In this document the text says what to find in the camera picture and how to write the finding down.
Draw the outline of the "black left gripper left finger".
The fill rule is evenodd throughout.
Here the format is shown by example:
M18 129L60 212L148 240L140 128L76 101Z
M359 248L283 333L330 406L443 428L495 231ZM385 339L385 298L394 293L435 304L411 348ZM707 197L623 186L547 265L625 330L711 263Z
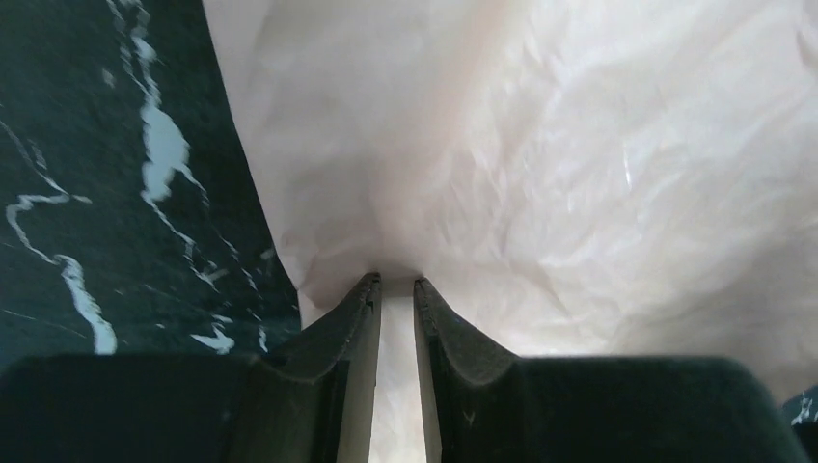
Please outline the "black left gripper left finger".
M31 357L1 377L5 462L365 462L381 279L265 355Z

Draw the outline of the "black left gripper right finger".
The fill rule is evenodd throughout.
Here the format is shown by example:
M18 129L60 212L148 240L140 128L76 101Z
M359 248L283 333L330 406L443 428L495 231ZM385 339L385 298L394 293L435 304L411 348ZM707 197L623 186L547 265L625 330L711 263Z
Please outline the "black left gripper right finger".
M522 357L413 287L431 462L808 462L742 365L714 357Z

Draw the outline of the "pink wrapping paper sheet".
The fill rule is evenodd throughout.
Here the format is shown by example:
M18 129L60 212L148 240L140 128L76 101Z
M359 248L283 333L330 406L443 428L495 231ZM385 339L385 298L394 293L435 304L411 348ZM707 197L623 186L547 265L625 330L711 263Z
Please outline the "pink wrapping paper sheet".
M369 458L423 462L411 286L521 355L817 382L813 1L207 1L310 325L384 279Z

